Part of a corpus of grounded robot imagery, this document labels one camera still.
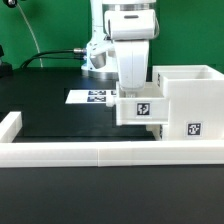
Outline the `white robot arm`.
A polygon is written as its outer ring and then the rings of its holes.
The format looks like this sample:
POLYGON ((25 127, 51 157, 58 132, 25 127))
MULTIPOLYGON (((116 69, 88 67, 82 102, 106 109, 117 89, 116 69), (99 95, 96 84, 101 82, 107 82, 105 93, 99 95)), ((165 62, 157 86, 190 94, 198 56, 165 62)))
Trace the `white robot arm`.
POLYGON ((149 41, 159 35, 157 0, 90 0, 92 37, 82 73, 100 79, 118 77, 114 41, 149 41))

